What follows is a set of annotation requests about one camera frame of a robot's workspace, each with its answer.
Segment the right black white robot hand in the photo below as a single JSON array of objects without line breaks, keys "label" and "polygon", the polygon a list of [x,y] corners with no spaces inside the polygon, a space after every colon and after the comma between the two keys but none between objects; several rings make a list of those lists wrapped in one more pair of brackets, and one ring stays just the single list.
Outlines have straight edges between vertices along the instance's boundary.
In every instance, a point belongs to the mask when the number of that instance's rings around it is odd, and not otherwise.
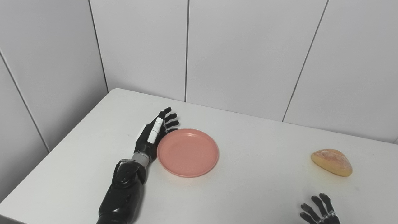
[{"label": "right black white robot hand", "polygon": [[303,203],[300,206],[303,211],[299,215],[304,221],[308,224],[341,224],[327,194],[314,195],[311,200],[317,206],[320,215],[314,211],[313,207]]}]

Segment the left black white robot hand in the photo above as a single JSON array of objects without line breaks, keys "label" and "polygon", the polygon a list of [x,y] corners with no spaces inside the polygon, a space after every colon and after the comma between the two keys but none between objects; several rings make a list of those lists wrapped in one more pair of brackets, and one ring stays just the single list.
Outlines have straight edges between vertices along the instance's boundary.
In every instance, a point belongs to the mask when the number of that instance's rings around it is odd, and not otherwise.
[{"label": "left black white robot hand", "polygon": [[134,154],[143,154],[147,157],[148,163],[157,158],[157,147],[160,141],[169,133],[177,130],[179,121],[177,114],[172,113],[172,108],[165,108],[160,111],[152,122],[148,123],[136,141]]}]

